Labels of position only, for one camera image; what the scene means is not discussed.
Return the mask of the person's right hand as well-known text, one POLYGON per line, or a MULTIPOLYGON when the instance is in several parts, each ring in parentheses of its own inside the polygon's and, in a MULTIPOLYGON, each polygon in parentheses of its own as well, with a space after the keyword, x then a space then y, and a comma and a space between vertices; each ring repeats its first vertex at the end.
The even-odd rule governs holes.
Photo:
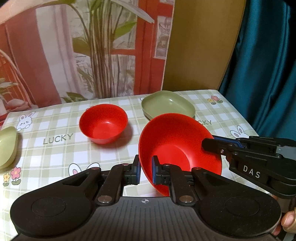
POLYGON ((281 209, 287 211, 282 213, 281 221, 273 231, 273 235, 278 236, 282 230, 295 234, 295 198, 282 199, 275 195, 272 197, 280 204, 281 209))

